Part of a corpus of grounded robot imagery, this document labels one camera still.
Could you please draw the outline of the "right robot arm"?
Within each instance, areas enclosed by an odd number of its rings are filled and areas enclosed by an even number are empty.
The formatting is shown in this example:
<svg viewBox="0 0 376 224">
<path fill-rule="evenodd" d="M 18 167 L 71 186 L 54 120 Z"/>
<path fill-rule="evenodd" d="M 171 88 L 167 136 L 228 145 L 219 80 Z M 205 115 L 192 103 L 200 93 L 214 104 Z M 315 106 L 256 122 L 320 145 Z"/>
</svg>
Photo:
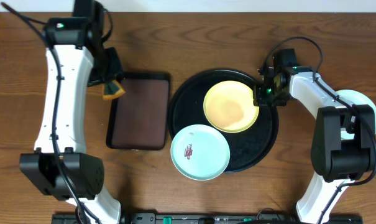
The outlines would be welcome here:
<svg viewBox="0 0 376 224">
<path fill-rule="evenodd" d="M 296 203 L 302 223 L 326 223 L 349 187 L 364 185 L 376 175 L 376 115 L 371 101 L 352 91 L 340 95 L 313 68 L 263 65 L 263 84 L 254 89 L 255 105 L 284 106 L 298 100 L 315 118 L 311 163 L 314 174 Z"/>
</svg>

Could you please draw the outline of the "green and orange sponge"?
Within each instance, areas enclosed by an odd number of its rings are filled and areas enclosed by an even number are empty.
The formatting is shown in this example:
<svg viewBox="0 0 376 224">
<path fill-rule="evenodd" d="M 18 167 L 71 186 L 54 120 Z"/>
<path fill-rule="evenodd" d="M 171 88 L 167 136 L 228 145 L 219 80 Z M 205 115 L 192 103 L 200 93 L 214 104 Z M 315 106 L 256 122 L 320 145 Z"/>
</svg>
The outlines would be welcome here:
<svg viewBox="0 0 376 224">
<path fill-rule="evenodd" d="M 106 82 L 103 86 L 103 99 L 114 100 L 125 93 L 125 90 L 117 80 Z"/>
</svg>

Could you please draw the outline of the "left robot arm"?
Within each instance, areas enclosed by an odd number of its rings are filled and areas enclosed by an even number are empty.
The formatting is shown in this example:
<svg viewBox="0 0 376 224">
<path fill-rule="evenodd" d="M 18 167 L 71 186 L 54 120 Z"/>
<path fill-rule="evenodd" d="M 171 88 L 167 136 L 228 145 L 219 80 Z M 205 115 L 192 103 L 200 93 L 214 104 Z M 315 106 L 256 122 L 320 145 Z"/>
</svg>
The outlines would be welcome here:
<svg viewBox="0 0 376 224">
<path fill-rule="evenodd" d="M 121 203 L 104 186 L 104 164 L 86 152 L 86 90 L 111 82 L 120 69 L 103 16 L 59 17 L 44 28 L 48 80 L 34 150 L 22 154 L 21 172 L 44 195 L 76 207 L 79 223 L 122 223 Z"/>
</svg>

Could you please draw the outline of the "light blue plate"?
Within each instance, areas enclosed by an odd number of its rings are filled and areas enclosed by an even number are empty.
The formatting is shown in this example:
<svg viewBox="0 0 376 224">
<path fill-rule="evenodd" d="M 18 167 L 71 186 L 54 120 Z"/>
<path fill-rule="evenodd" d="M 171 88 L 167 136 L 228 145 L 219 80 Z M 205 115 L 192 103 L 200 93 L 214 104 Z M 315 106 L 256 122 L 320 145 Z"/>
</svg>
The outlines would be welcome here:
<svg viewBox="0 0 376 224">
<path fill-rule="evenodd" d="M 176 169 L 193 180 L 211 180 L 229 164 L 230 148 L 215 128 L 194 124 L 181 129 L 173 138 L 170 156 Z"/>
<path fill-rule="evenodd" d="M 369 105 L 372 107 L 375 114 L 375 133 L 376 133 L 376 105 L 373 101 L 364 94 L 355 90 L 338 90 L 336 92 L 339 96 L 351 101 L 355 105 Z"/>
</svg>

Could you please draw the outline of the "yellow plate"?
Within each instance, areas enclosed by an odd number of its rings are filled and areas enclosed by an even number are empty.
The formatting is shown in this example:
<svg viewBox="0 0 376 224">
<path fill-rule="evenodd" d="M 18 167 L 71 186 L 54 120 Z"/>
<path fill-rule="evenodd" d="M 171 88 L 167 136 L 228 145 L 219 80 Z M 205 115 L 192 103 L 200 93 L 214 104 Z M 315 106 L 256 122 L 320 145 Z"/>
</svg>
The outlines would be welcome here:
<svg viewBox="0 0 376 224">
<path fill-rule="evenodd" d="M 220 131 L 243 132 L 259 116 L 260 108 L 253 104 L 253 100 L 254 92 L 248 85 L 232 80 L 219 82 L 204 96 L 204 115 Z"/>
</svg>

